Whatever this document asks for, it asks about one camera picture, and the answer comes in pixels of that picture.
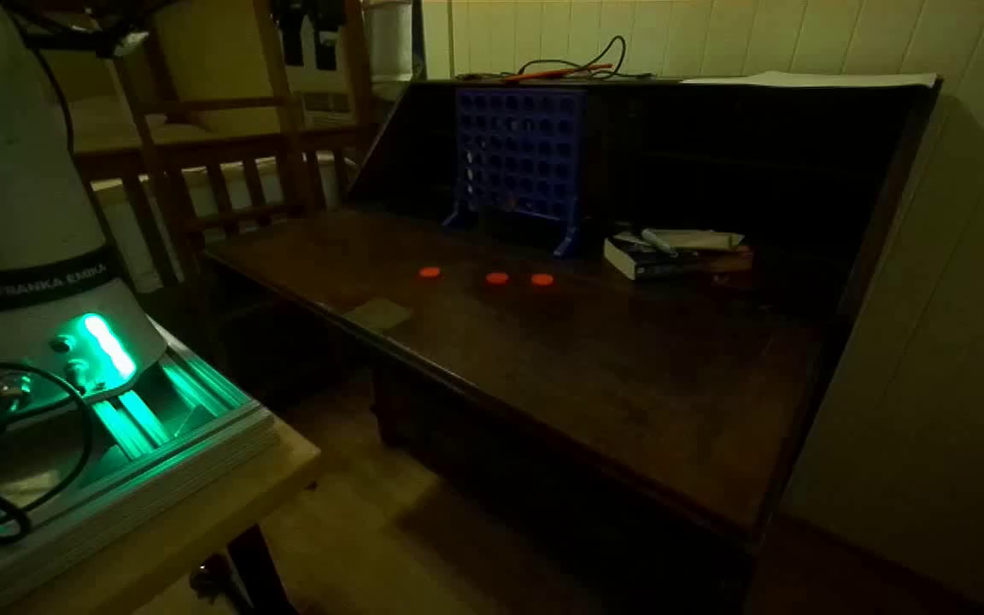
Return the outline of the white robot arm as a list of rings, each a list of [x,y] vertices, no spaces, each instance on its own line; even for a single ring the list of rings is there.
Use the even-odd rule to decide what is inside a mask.
[[[83,364],[109,389],[163,354],[69,154],[36,59],[0,2],[0,370]]]

